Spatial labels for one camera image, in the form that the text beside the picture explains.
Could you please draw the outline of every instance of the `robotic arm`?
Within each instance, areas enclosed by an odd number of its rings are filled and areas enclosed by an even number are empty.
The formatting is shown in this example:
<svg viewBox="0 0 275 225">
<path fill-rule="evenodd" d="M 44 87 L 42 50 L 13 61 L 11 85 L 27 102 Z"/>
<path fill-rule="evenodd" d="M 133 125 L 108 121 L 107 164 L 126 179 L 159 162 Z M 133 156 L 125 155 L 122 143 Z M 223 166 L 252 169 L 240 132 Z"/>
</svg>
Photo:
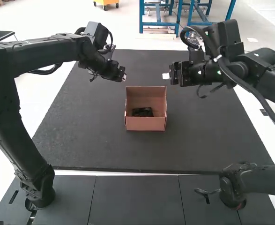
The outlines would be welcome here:
<svg viewBox="0 0 275 225">
<path fill-rule="evenodd" d="M 40 155 L 22 123 L 14 78 L 75 60 L 93 75 L 121 82 L 126 78 L 125 68 L 111 60 L 115 46 L 106 45 L 109 34 L 100 23 L 89 22 L 86 29 L 79 29 L 78 35 L 63 33 L 20 42 L 0 42 L 0 149 L 21 180 L 28 210 L 46 207 L 54 200 L 54 170 Z"/>
<path fill-rule="evenodd" d="M 194 31 L 204 40 L 206 56 L 199 45 L 185 38 L 186 32 Z M 233 88 L 236 84 L 251 92 L 265 108 L 275 123 L 275 114 L 265 99 L 275 102 L 275 51 L 261 48 L 245 53 L 240 40 L 236 20 L 220 22 L 203 30 L 186 27 L 180 34 L 188 45 L 189 61 L 174 62 L 168 74 L 172 85 L 181 87 L 221 83 L 210 93 L 222 86 Z M 232 164 L 219 173 L 220 189 L 207 192 L 196 188 L 201 195 L 219 192 L 222 202 L 232 209 L 245 207 L 247 193 L 275 195 L 275 166 L 257 166 L 254 163 Z"/>
</svg>

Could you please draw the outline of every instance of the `open cardboard box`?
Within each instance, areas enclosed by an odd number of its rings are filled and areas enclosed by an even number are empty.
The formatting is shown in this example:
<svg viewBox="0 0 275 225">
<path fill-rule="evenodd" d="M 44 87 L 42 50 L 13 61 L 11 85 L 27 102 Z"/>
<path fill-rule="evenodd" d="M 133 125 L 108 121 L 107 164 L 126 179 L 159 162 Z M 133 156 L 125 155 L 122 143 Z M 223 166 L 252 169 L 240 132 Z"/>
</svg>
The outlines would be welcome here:
<svg viewBox="0 0 275 225">
<path fill-rule="evenodd" d="M 132 116 L 134 108 L 151 107 L 154 117 Z M 126 87 L 126 130 L 164 131 L 166 125 L 166 86 Z"/>
</svg>

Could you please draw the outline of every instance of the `metal frame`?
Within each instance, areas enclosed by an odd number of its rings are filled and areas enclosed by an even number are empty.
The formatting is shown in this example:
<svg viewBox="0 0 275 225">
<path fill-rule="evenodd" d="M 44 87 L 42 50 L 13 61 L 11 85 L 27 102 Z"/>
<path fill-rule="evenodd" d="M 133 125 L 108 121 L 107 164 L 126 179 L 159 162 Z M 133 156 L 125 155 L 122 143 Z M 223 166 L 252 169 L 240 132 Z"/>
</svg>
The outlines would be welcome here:
<svg viewBox="0 0 275 225">
<path fill-rule="evenodd" d="M 181 13 L 182 13 L 183 6 L 189 6 L 187 26 L 210 26 L 214 23 L 217 23 L 217 22 L 210 22 L 207 18 L 207 16 L 209 16 L 209 14 L 210 14 L 212 0 L 209 0 L 208 3 L 201 3 L 201 0 L 190 0 L 190 2 L 183 2 L 183 0 L 179 0 L 177 21 L 175 23 L 174 22 L 161 22 L 161 17 L 160 17 L 160 7 L 161 6 L 168 7 L 169 15 L 172 15 L 174 0 L 170 0 L 171 1 L 170 4 L 169 4 L 169 0 L 165 0 L 165 4 L 145 3 L 144 1 L 145 0 L 140 0 L 139 33 L 141 33 L 141 34 L 143 33 L 143 26 L 173 26 L 173 27 L 175 27 L 175 34 L 176 34 L 176 36 L 178 36 L 179 23 L 180 23 L 180 19 L 181 19 Z M 236 3 L 236 0 L 231 0 L 225 20 L 229 20 L 231 18 L 235 3 Z M 156 7 L 157 22 L 143 22 L 142 21 L 142 16 L 145 14 L 145 6 L 155 6 Z M 205 14 L 201 11 L 200 6 L 208 7 Z M 193 22 L 192 21 L 193 9 L 195 9 L 197 11 L 202 22 Z"/>
<path fill-rule="evenodd" d="M 235 6 L 236 0 L 231 0 L 229 8 L 228 8 L 228 12 L 226 15 L 225 20 L 229 20 L 231 18 L 234 6 Z M 210 22 L 207 19 L 207 16 L 210 14 L 210 10 L 211 10 L 211 5 L 212 5 L 212 0 L 209 0 L 208 3 L 201 3 L 201 0 L 190 0 L 189 3 L 182 3 L 184 6 L 189 6 L 189 12 L 188 12 L 188 19 L 187 19 L 187 26 L 210 26 L 214 23 L 217 22 Z M 204 14 L 201 9 L 200 6 L 207 6 L 208 9 L 206 11 L 206 14 Z M 199 14 L 202 22 L 192 22 L 192 14 L 193 14 L 193 8 L 197 11 L 197 13 Z"/>
<path fill-rule="evenodd" d="M 140 7 L 140 10 L 139 10 L 139 33 L 140 34 L 143 33 L 143 26 L 170 26 L 170 27 L 175 27 L 175 34 L 176 34 L 176 36 L 178 36 L 182 5 L 183 5 L 183 0 L 179 0 L 177 21 L 175 23 L 174 22 L 161 22 L 160 7 L 161 6 L 168 7 L 169 15 L 171 15 L 173 6 L 174 6 L 174 0 L 171 0 L 170 4 L 169 4 L 169 0 L 166 0 L 165 4 L 145 3 L 144 0 L 140 0 L 139 1 L 139 7 Z M 156 7 L 157 22 L 143 22 L 142 21 L 142 16 L 145 14 L 145 6 L 155 6 Z"/>
</svg>

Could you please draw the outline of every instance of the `cable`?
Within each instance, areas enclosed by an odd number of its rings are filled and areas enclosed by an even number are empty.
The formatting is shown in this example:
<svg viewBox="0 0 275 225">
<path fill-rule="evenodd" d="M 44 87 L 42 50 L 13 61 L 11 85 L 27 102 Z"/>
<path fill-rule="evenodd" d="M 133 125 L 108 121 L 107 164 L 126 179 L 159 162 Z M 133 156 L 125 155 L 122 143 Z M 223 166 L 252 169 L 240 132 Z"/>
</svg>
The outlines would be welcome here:
<svg viewBox="0 0 275 225">
<path fill-rule="evenodd" d="M 186 27 L 186 29 L 196 31 L 202 36 L 204 42 L 210 48 L 212 56 L 217 61 L 222 73 L 225 74 L 233 82 L 235 82 L 239 86 L 241 86 L 243 89 L 252 93 L 257 98 L 257 100 L 261 103 L 262 107 L 265 109 L 265 111 L 268 113 L 270 119 L 275 124 L 275 113 L 274 113 L 273 109 L 269 106 L 266 99 L 255 88 L 253 88 L 251 85 L 249 85 L 248 83 L 246 83 L 245 81 L 240 79 L 238 76 L 236 76 L 234 73 L 232 73 L 229 70 L 229 68 L 226 66 L 225 58 L 222 57 L 222 55 L 221 55 L 221 52 L 220 52 L 221 49 L 220 48 L 216 49 L 216 47 L 214 46 L 214 44 L 212 43 L 210 38 L 208 36 L 206 36 L 205 32 L 202 29 L 200 29 L 198 27 L 194 27 L 194 26 Z"/>
<path fill-rule="evenodd" d="M 194 45 L 193 43 L 189 42 L 186 39 L 186 32 L 190 31 L 190 29 L 192 29 L 191 27 L 185 27 L 183 28 L 183 30 L 180 32 L 180 39 L 181 41 L 186 44 L 188 47 L 193 48 L 193 49 L 202 49 L 201 45 Z"/>
<path fill-rule="evenodd" d="M 108 34 L 110 36 L 111 44 L 110 44 L 110 46 L 106 45 L 106 49 L 105 50 L 98 50 L 98 52 L 101 55 L 105 55 L 105 54 L 107 54 L 108 52 L 110 52 L 112 50 L 113 36 L 112 36 L 112 33 L 110 31 L 108 31 Z"/>
<path fill-rule="evenodd" d="M 175 13 L 174 11 L 172 11 L 172 13 L 175 14 L 176 16 L 178 16 L 178 14 Z M 182 27 L 182 25 L 180 23 L 179 23 L 179 26 L 184 29 L 184 27 Z"/>
</svg>

